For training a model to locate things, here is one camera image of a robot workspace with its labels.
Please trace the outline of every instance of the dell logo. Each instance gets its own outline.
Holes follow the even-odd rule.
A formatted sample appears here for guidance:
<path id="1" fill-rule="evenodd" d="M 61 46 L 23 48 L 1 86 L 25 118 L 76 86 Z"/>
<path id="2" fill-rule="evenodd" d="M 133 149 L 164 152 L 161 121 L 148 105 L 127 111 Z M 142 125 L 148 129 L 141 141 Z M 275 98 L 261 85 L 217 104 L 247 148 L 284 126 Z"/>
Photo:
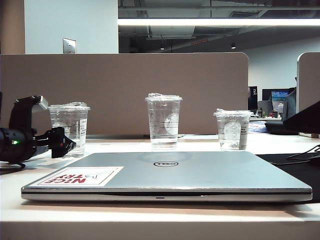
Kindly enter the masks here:
<path id="1" fill-rule="evenodd" d="M 153 165 L 157 167 L 174 167 L 177 166 L 178 163 L 175 161 L 157 161 Z"/>

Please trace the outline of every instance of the cup lid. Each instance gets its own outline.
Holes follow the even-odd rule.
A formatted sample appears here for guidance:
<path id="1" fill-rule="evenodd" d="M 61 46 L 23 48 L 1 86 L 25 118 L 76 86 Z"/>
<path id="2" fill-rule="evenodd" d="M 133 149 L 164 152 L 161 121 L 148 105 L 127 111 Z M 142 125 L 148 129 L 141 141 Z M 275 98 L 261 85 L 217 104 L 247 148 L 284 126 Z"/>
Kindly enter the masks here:
<path id="1" fill-rule="evenodd" d="M 216 117 L 250 117 L 253 112 L 249 110 L 223 110 L 221 108 L 217 108 L 216 112 L 213 113 Z"/>
<path id="2" fill-rule="evenodd" d="M 87 106 L 85 102 L 81 101 L 74 101 L 70 103 L 65 104 L 56 104 L 56 105 L 50 105 L 49 107 L 50 111 L 79 111 L 79 110 L 90 110 L 91 108 Z"/>
<path id="3" fill-rule="evenodd" d="M 144 98 L 146 101 L 181 101 L 182 97 L 178 95 L 165 95 L 161 93 L 149 93 L 147 97 Z"/>

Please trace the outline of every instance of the green light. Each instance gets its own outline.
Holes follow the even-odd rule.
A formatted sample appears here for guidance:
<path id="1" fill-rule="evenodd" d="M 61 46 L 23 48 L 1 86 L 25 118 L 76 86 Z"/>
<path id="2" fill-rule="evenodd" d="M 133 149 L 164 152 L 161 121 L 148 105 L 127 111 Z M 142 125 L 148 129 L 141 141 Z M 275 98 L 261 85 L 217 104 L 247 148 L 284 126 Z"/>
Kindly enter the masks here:
<path id="1" fill-rule="evenodd" d="M 20 141 L 18 141 L 18 140 L 12 140 L 11 143 L 12 143 L 13 145 L 16 145 L 16 144 L 19 144 Z"/>

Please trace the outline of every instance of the ceiling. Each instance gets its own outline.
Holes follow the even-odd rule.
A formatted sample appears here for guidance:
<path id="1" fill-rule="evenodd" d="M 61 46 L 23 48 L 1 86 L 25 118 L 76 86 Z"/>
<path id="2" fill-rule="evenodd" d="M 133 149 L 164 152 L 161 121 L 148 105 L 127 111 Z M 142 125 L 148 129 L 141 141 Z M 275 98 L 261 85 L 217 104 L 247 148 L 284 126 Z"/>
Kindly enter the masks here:
<path id="1" fill-rule="evenodd" d="M 320 18 L 320 0 L 118 0 L 118 17 Z M 284 26 L 119 26 L 120 53 L 228 52 L 320 36 Z"/>

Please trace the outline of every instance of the red and white sticker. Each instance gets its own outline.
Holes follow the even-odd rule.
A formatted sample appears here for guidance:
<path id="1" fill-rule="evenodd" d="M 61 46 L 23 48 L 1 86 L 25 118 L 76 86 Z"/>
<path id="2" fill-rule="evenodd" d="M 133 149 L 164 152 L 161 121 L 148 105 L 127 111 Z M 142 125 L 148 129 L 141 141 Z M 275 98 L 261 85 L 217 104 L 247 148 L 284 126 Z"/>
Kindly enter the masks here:
<path id="1" fill-rule="evenodd" d="M 31 187 L 103 187 L 123 166 L 66 167 L 37 181 Z"/>

